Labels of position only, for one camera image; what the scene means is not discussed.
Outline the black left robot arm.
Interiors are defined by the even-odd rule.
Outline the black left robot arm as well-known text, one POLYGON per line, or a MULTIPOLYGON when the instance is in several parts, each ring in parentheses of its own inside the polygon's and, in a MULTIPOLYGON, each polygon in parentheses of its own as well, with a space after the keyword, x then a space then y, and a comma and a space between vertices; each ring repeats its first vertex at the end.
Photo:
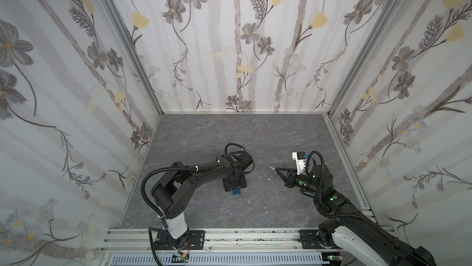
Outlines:
POLYGON ((249 167, 255 167, 254 160, 242 149, 203 165, 186 166, 175 162, 171 167, 146 175, 141 182, 141 196, 162 219, 167 232, 166 244, 180 249, 190 240, 184 211, 199 187, 221 179, 226 192, 239 191, 247 187, 245 175, 250 173, 249 167))

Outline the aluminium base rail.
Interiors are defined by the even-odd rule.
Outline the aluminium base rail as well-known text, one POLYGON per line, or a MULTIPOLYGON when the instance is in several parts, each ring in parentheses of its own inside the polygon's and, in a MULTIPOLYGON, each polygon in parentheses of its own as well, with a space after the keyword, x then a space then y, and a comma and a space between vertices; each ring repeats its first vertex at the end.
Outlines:
MULTIPOLYGON (((203 237, 190 242, 184 252, 307 252, 328 251, 317 243, 314 231, 306 229, 312 241, 302 237, 300 228, 204 229, 203 237)), ((150 253, 147 229, 109 229, 100 247, 109 253, 150 253)))

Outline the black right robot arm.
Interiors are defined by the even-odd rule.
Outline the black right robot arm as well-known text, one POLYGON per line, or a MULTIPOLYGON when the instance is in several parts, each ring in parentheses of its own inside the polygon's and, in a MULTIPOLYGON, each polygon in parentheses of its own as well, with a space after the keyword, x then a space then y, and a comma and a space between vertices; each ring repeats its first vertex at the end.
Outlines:
POLYGON ((311 173, 275 168, 286 187, 297 188, 310 197, 326 221, 318 227, 318 244, 346 250, 366 266, 435 266, 433 255, 424 247, 413 248, 363 214, 333 186, 326 166, 314 166, 311 173))

